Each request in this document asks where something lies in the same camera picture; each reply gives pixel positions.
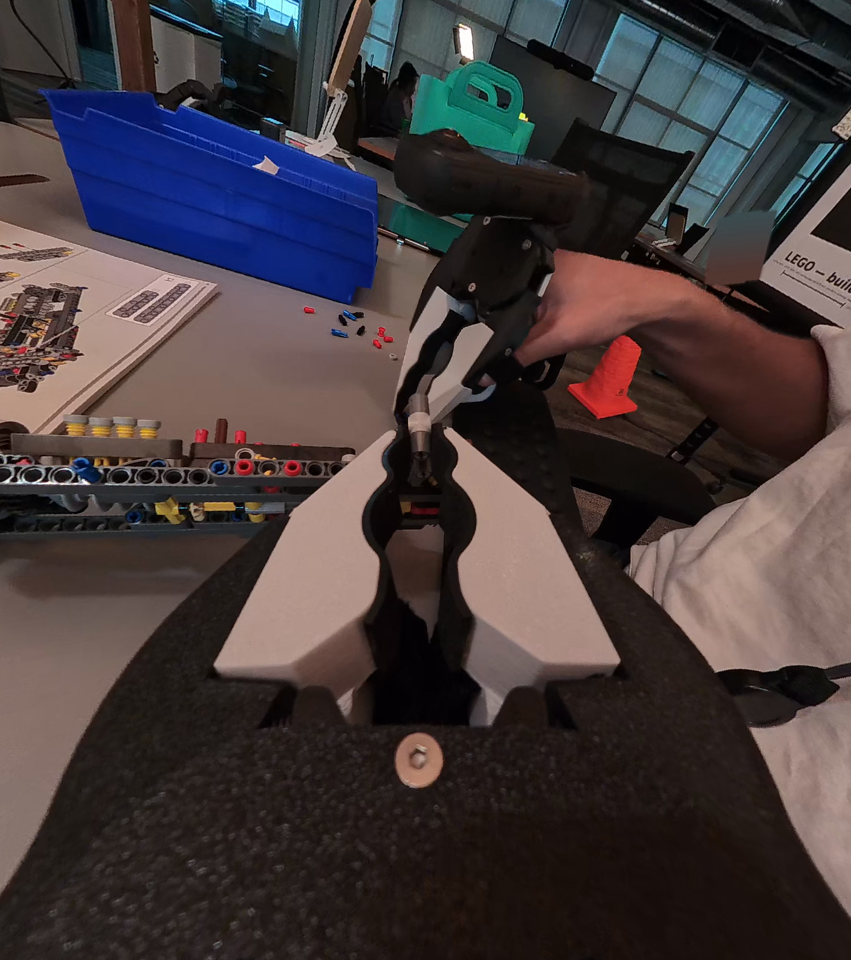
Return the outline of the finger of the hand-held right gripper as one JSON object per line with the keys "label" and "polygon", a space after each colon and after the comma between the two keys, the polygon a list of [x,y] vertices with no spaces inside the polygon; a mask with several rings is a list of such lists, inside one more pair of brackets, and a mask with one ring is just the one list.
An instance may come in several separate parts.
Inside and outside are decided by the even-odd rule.
{"label": "finger of the hand-held right gripper", "polygon": [[493,336],[494,331],[485,322],[469,324],[458,333],[443,369],[429,383],[426,395],[432,419],[445,419],[460,405],[483,402],[491,396],[494,386],[474,393],[465,381]]}
{"label": "finger of the hand-held right gripper", "polygon": [[456,322],[465,321],[465,302],[441,289],[434,289],[412,323],[395,384],[394,417],[396,421],[404,414],[408,400],[416,392],[420,382],[420,378],[417,378],[412,386],[408,387],[408,377],[421,362],[425,364],[426,373],[432,369],[433,354],[436,350],[427,347],[427,341],[442,327],[450,313]]}

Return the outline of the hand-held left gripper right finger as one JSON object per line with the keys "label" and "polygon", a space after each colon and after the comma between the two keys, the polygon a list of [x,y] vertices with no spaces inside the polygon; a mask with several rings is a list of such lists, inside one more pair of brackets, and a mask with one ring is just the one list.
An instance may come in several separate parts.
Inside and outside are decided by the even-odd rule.
{"label": "hand-held left gripper right finger", "polygon": [[466,722],[493,724],[514,690],[605,678],[621,658],[549,510],[453,428],[442,468],[436,642],[467,680]]}

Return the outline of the grey lego car chassis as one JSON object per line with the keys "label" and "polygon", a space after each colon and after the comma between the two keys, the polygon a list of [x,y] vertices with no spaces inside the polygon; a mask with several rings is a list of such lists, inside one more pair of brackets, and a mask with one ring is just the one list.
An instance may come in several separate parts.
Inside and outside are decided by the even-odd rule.
{"label": "grey lego car chassis", "polygon": [[227,421],[192,440],[155,420],[71,414],[63,434],[0,424],[0,542],[250,539],[335,479],[356,450],[250,442]]}

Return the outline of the tan board on white arm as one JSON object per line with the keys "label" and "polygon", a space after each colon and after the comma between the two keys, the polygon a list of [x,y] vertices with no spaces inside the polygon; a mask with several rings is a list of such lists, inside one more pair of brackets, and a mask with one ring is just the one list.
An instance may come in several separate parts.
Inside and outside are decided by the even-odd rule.
{"label": "tan board on white arm", "polygon": [[348,102],[349,82],[368,33],[373,2],[351,2],[336,41],[341,2],[300,2],[298,59],[292,119],[285,143],[327,160],[351,166],[336,141],[336,127]]}

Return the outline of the person's right forearm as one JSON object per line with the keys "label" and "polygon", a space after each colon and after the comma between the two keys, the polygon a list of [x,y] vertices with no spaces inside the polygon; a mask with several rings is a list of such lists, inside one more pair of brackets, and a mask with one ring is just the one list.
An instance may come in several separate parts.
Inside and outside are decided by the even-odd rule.
{"label": "person's right forearm", "polygon": [[828,368],[815,340],[767,329],[678,276],[659,285],[646,347],[711,420],[789,462],[824,438]]}

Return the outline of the scattered small lego pins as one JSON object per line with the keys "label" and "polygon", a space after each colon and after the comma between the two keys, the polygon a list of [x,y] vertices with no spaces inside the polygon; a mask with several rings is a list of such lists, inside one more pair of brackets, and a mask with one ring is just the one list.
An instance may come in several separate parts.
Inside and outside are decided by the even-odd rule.
{"label": "scattered small lego pins", "polygon": [[299,307],[296,318],[303,330],[324,343],[339,345],[343,350],[349,345],[354,352],[380,354],[389,363],[398,364],[398,345],[388,325],[360,308],[309,302]]}

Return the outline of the person's right hand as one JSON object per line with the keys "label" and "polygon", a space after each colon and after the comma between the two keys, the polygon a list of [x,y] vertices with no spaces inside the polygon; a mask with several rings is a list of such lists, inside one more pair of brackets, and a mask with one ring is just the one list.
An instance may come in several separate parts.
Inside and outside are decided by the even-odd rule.
{"label": "person's right hand", "polygon": [[687,292],[674,274],[558,249],[534,323],[515,352],[524,367],[608,343],[670,318]]}

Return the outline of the black perforated mat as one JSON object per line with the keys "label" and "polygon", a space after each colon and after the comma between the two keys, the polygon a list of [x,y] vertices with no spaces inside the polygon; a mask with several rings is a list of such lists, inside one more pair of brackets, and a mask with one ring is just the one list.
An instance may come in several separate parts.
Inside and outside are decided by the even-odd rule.
{"label": "black perforated mat", "polygon": [[683,464],[625,441],[558,428],[545,394],[515,381],[463,403],[453,426],[564,522],[580,522],[575,490],[609,503],[592,533],[617,549],[635,546],[659,520],[695,525],[717,507]]}

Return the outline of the orange traffic cone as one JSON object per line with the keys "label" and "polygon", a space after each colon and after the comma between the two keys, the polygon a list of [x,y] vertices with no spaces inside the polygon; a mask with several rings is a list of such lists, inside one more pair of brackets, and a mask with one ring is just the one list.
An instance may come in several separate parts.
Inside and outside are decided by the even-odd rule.
{"label": "orange traffic cone", "polygon": [[615,338],[589,377],[567,386],[567,392],[596,419],[609,419],[637,411],[629,390],[642,349],[628,336]]}

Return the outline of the black mesh office chair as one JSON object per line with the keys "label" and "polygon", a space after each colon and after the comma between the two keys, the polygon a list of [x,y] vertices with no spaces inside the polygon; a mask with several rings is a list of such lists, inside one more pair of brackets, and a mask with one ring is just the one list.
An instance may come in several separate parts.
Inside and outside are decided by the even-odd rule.
{"label": "black mesh office chair", "polygon": [[573,121],[551,163],[590,183],[586,211],[559,233],[559,248],[621,258],[696,157]]}

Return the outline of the large dark screen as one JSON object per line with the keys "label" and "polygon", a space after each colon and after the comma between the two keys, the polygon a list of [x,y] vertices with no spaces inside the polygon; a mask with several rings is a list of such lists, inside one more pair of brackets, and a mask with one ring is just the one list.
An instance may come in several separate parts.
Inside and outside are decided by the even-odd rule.
{"label": "large dark screen", "polygon": [[499,35],[490,63],[522,88],[522,110],[534,126],[526,156],[533,160],[551,160],[577,119],[601,129],[616,98],[595,82],[592,67],[535,39],[522,45]]}

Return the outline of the white printed t-shirt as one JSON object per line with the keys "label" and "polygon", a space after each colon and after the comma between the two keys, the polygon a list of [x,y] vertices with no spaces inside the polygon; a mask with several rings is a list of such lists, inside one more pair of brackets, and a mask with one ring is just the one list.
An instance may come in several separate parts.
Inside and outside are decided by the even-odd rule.
{"label": "white printed t-shirt", "polygon": [[[825,437],[747,497],[632,549],[630,576],[716,671],[851,662],[851,326],[812,335],[827,362]],[[851,681],[753,735],[851,916]]]}

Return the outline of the blue plastic bin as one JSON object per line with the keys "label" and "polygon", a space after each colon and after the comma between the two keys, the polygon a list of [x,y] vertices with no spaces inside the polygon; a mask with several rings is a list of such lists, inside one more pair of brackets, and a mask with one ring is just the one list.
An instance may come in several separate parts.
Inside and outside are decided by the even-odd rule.
{"label": "blue plastic bin", "polygon": [[149,93],[40,93],[96,232],[344,304],[374,286],[373,178]]}

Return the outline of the large grid window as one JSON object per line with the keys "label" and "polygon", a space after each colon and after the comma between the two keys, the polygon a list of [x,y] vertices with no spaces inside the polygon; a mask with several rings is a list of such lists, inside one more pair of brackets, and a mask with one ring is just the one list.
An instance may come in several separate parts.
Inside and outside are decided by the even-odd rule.
{"label": "large grid window", "polygon": [[565,42],[613,93],[604,132],[692,159],[643,229],[665,234],[672,205],[712,228],[741,210],[783,215],[837,152],[843,102],[769,70],[739,66],[621,2],[583,2]]}

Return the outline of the wooden post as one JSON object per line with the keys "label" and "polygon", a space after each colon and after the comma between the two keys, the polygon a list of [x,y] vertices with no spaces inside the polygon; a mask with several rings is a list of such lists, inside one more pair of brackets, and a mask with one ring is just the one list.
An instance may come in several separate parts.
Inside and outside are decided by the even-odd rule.
{"label": "wooden post", "polygon": [[155,52],[148,1],[110,1],[120,90],[156,91]]}

